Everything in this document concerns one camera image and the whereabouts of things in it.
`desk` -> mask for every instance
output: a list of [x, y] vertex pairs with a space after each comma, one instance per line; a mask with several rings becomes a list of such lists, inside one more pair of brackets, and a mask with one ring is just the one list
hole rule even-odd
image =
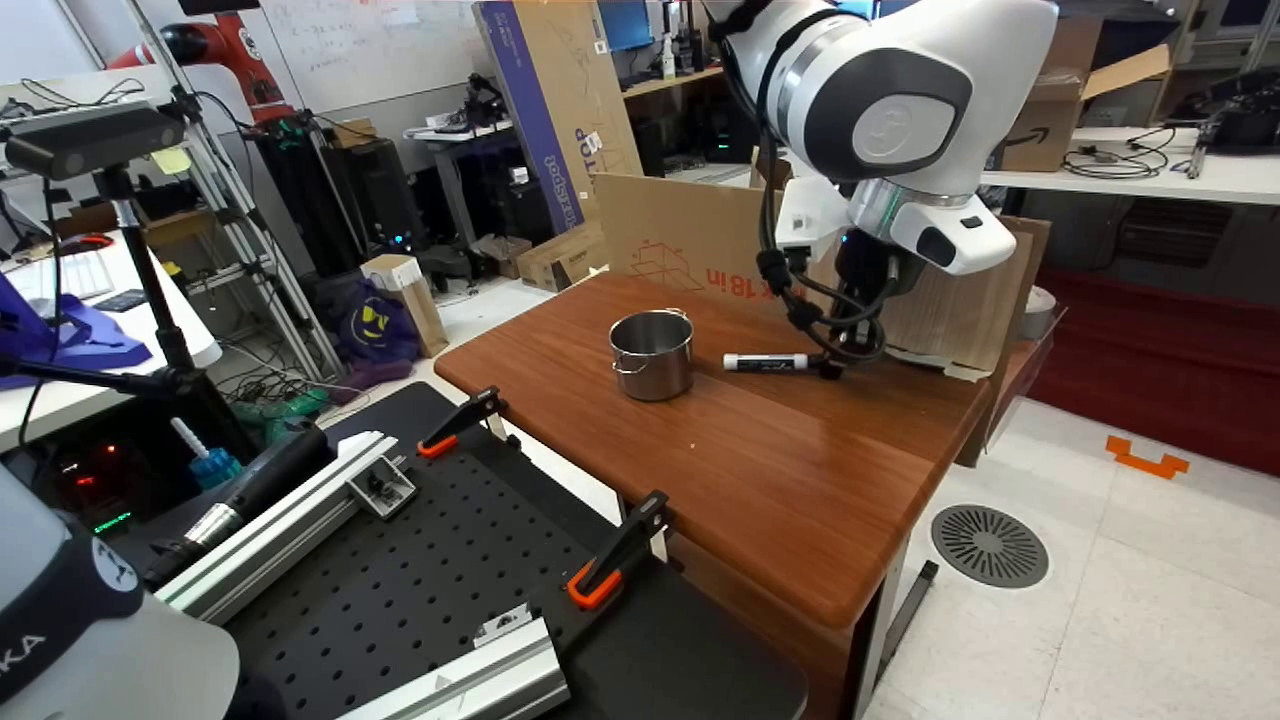
[[[1138, 128], [1076, 131], [1076, 145], [1128, 140]], [[1167, 169], [1193, 155], [1188, 140], [1167, 146]], [[1093, 180], [1072, 172], [986, 172], [986, 185], [1028, 189], [1028, 192], [1085, 192], [1085, 195], [1153, 195], [1153, 198], [1195, 198], [1195, 205], [1280, 205], [1280, 155], [1206, 155], [1206, 177], [1159, 172], [1150, 180]]]
[[[119, 236], [117, 236], [111, 246], [104, 246], [104, 266], [109, 266], [117, 291], [139, 286], [139, 277], [137, 277]], [[193, 353], [195, 369], [216, 364], [226, 355], [216, 334], [205, 328], [205, 321], [195, 317], [189, 295], [170, 281], [170, 270], [162, 262], [156, 262], [156, 270], [162, 270], [162, 286], [165, 286], [165, 298], [173, 307], [173, 321], [184, 328], [184, 340], [189, 340], [189, 353]], [[137, 303], [137, 307], [111, 312], [111, 317], [131, 340], [144, 340], [153, 346], [153, 359], [144, 359], [137, 369], [123, 369], [123, 370], [150, 377], [150, 370], [165, 369], [165, 353], [156, 346], [156, 317], [153, 317], [153, 307]], [[21, 431], [28, 394], [33, 394], [33, 387], [0, 393], [0, 450], [17, 449], [17, 431]], [[109, 411], [109, 409], [123, 402], [123, 398], [130, 394], [119, 394], [111, 387], [46, 383], [39, 398], [33, 409], [28, 440], [53, 434], [53, 431], [60, 431], [69, 424], [82, 424], [82, 419], [88, 419], [95, 411]]]
[[[694, 394], [634, 402], [613, 387], [608, 323], [642, 307], [694, 317]], [[858, 623], [992, 387], [893, 359], [840, 383], [725, 370], [719, 353], [746, 346], [803, 340], [779, 317], [595, 277], [442, 355], [435, 370], [468, 393], [496, 383], [522, 426], [625, 499], [670, 492], [676, 531], [734, 573], [736, 611], [810, 667], [815, 707], [847, 707], [864, 680]]]
[[482, 153], [522, 146], [512, 119], [499, 124], [496, 131], [484, 131], [484, 137], [442, 137], [430, 128], [407, 128], [406, 137], [430, 153], [432, 169], [442, 172], [450, 218], [451, 218], [458, 236], [465, 239], [465, 246], [474, 246], [477, 223], [474, 223], [474, 206], [468, 206], [465, 172], [458, 169], [458, 160], [482, 155]]

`floor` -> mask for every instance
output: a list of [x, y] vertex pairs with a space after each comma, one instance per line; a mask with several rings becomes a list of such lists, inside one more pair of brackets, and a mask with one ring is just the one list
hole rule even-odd
[[[443, 295], [442, 317], [468, 340], [546, 298], [499, 281]], [[927, 518], [941, 506], [989, 504], [1041, 531], [1047, 577], [1001, 593], [945, 567], [871, 720], [1280, 716], [1280, 480], [1188, 450], [1181, 480], [1153, 480], [1108, 461], [1108, 431], [1022, 398], [986, 465], [947, 472], [903, 567], [935, 559]], [[540, 442], [530, 450], [618, 514], [592, 475]]]

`wooden table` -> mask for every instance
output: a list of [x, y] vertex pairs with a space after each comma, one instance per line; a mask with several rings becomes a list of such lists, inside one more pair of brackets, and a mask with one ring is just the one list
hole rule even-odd
[[[634, 402], [613, 383], [608, 323], [642, 307], [697, 323], [697, 383], [674, 402]], [[810, 667], [820, 707], [858, 707], [858, 623], [980, 424], [989, 383], [893, 359], [840, 383], [719, 369], [725, 353], [797, 346], [810, 340], [779, 312], [601, 277], [435, 369], [468, 393], [496, 383], [522, 426], [625, 499], [670, 492], [676, 531], [714, 562], [697, 567], [706, 588]]]

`orange clamp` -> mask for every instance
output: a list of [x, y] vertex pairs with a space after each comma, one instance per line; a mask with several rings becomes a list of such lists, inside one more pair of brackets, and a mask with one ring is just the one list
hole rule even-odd
[[592, 593], [580, 593], [580, 580], [592, 573], [592, 562], [584, 562], [580, 573], [570, 577], [563, 593], [580, 611], [595, 611], [605, 607], [619, 588], [625, 588], [625, 573], [608, 573]]
[[1118, 465], [1159, 475], [1159, 480], [1177, 480], [1181, 472], [1188, 472], [1193, 465], [1184, 455], [1159, 455], [1159, 461], [1145, 461], [1134, 450], [1134, 440], [1123, 434], [1108, 434], [1108, 450], [1118, 455]]
[[435, 440], [435, 442], [415, 442], [415, 455], [420, 455], [420, 461], [442, 461], [442, 455], [450, 455], [450, 450], [458, 450], [458, 434], [443, 434], [443, 440]]

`whiteboard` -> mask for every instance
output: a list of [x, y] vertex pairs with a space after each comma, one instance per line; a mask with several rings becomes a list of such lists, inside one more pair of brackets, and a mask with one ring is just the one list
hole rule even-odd
[[465, 85], [484, 62], [468, 0], [266, 0], [245, 21], [322, 111]]
[[[131, 0], [69, 3], [104, 55], [139, 45]], [[153, 25], [200, 25], [176, 0], [139, 3]], [[474, 0], [262, 0], [241, 17], [283, 97], [316, 111], [465, 85], [484, 67]]]

